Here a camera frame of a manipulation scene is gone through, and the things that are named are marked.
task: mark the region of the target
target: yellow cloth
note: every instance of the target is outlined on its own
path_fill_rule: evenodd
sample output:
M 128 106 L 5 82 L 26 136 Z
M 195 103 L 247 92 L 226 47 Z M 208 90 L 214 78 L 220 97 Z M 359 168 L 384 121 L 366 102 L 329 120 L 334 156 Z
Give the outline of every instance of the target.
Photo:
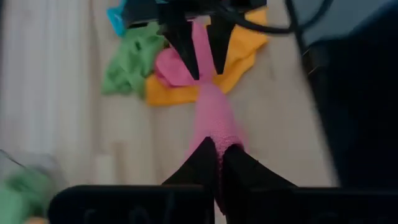
M 266 24 L 266 9 L 248 12 L 247 20 Z M 229 40 L 224 74 L 216 75 L 213 82 L 223 93 L 227 93 L 239 81 L 242 74 L 249 70 L 256 61 L 256 50 L 267 42 L 267 36 L 240 26 L 235 26 Z M 169 88 L 163 86 L 155 75 L 146 79 L 146 102 L 152 106 L 167 106 L 196 101 L 197 86 Z

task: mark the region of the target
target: pink fabric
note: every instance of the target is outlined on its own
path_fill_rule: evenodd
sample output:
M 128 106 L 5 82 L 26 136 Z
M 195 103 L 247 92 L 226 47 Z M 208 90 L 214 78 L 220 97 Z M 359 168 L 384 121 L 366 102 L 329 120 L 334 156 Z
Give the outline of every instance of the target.
M 200 80 L 194 80 L 177 51 L 171 47 L 158 54 L 155 61 L 155 75 L 169 87 L 197 85 L 211 80 L 215 74 L 207 31 L 203 24 L 192 22 L 192 40 L 199 67 Z
M 232 109 L 224 93 L 212 83 L 202 84 L 196 103 L 194 135 L 187 158 L 204 138 L 209 136 L 214 141 L 219 161 L 222 162 L 228 147 L 233 144 L 243 146 L 239 134 Z

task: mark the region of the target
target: beige floor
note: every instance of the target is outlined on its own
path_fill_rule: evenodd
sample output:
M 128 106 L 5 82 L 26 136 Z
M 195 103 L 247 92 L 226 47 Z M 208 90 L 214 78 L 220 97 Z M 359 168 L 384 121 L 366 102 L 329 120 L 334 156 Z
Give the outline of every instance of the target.
M 0 147 L 49 153 L 69 185 L 158 184 L 181 164 L 193 106 L 150 108 L 132 95 L 101 96 L 118 46 L 110 0 L 7 0 L 2 38 Z M 271 24 L 287 24 L 269 0 Z M 271 37 L 228 95 L 247 148 L 302 186 L 336 185 L 293 36 Z

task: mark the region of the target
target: wire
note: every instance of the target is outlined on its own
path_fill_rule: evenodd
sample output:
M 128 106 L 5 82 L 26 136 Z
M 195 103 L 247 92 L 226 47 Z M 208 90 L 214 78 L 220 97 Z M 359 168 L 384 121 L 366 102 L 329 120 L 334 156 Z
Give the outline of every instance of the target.
M 323 0 L 317 13 L 315 13 L 315 15 L 311 19 L 309 19 L 307 22 L 304 22 L 302 25 L 293 26 L 292 24 L 290 24 L 289 27 L 269 27 L 255 24 L 253 22 L 245 20 L 245 18 L 241 17 L 235 10 L 224 6 L 220 2 L 212 4 L 210 7 L 227 21 L 233 22 L 241 27 L 258 32 L 263 32 L 266 34 L 290 34 L 292 32 L 295 32 L 296 30 L 305 30 L 315 25 L 326 14 L 332 3 L 333 0 Z
M 24 165 L 20 164 L 14 158 L 12 158 L 12 156 L 10 156 L 10 154 L 8 154 L 6 151 L 0 149 L 0 152 L 4 155 L 5 158 L 9 159 L 10 161 L 14 162 L 17 165 L 20 165 L 23 168 L 26 168 Z

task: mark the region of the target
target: green object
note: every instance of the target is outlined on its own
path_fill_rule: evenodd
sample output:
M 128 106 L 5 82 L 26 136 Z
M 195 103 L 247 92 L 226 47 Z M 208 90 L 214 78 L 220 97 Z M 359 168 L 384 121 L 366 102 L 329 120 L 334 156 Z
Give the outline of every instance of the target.
M 130 94 L 143 98 L 145 78 L 154 69 L 156 55 L 164 48 L 165 38 L 157 35 L 159 25 L 151 22 L 146 27 L 129 29 L 116 55 L 106 69 L 102 93 Z
M 51 200 L 53 182 L 34 169 L 21 169 L 0 184 L 0 223 L 22 224 L 42 217 Z

